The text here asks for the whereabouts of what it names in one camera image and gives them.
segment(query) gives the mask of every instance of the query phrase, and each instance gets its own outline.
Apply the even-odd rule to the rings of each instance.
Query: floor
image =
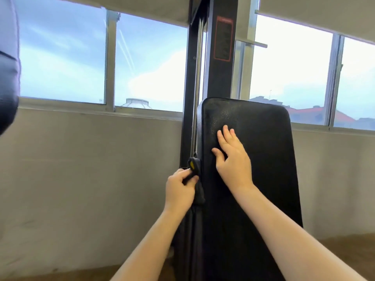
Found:
[[[368,281],[375,281],[375,233],[335,237],[321,242]],[[110,266],[45,276],[7,279],[6,281],[109,281],[118,268],[118,266]],[[174,280],[170,261],[166,261],[159,281]]]

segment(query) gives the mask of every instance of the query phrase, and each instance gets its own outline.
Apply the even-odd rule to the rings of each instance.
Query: dome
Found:
[[[152,109],[148,105],[147,100],[141,99],[126,99],[126,103],[122,105],[125,108],[145,108],[145,109]]]

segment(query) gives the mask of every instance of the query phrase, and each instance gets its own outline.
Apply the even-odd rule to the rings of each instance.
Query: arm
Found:
[[[254,223],[287,281],[363,281],[272,204],[253,184],[251,162],[233,129],[218,131],[223,151],[214,148],[216,168],[234,198]]]
[[[174,233],[194,200],[198,177],[190,179],[187,185],[182,184],[190,173],[189,169],[179,169],[168,178],[164,211],[111,281],[158,279]]]

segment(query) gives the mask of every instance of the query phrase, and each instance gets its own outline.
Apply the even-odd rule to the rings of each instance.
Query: forearm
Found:
[[[157,280],[181,220],[164,211],[111,281]]]
[[[287,281],[364,280],[258,189],[241,189],[234,196],[260,232]]]

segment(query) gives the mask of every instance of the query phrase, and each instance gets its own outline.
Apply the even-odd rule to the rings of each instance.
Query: back pad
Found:
[[[289,114],[282,106],[209,98],[198,108],[198,155],[202,160],[203,260],[206,281],[284,280],[257,229],[216,170],[211,149],[217,131],[234,128],[252,164],[253,182],[302,226]]]

